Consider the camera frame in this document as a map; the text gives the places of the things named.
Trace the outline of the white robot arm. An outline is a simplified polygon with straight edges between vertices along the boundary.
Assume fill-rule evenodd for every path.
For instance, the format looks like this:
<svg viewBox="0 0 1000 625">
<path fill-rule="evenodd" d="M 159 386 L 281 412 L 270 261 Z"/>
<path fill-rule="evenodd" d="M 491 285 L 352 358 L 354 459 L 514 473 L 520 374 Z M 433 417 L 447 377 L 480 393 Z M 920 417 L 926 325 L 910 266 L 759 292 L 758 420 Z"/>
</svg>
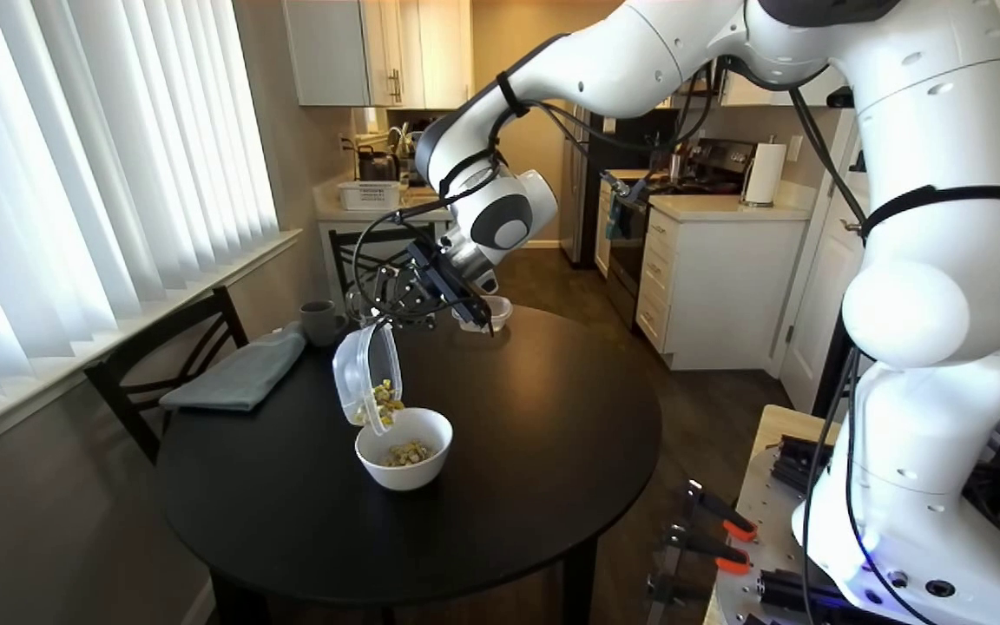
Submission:
<svg viewBox="0 0 1000 625">
<path fill-rule="evenodd" d="M 992 0 L 624 0 L 560 34 L 418 142 L 450 205 L 426 281 L 474 321 L 492 266 L 551 212 L 505 166 L 501 129 L 542 100 L 636 118 L 726 59 L 759 85 L 832 68 L 868 170 L 843 325 L 872 358 L 829 466 L 791 510 L 807 555 L 862 609 L 1000 625 L 1000 527 L 967 483 L 1000 423 L 1000 8 Z"/>
</svg>

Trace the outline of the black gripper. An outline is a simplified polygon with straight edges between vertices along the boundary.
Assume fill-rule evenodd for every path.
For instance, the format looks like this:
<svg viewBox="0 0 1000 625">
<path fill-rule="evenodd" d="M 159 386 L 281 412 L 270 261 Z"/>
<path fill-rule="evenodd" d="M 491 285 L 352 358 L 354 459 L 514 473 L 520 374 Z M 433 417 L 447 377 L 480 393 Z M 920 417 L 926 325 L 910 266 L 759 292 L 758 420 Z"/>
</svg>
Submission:
<svg viewBox="0 0 1000 625">
<path fill-rule="evenodd" d="M 454 311 L 468 321 L 485 321 L 491 306 L 482 293 L 454 270 L 450 255 L 430 243 L 418 239 L 411 246 L 408 266 L 394 277 L 388 292 L 380 297 L 380 329 L 399 333 L 411 319 L 433 315 L 436 309 Z"/>
</svg>

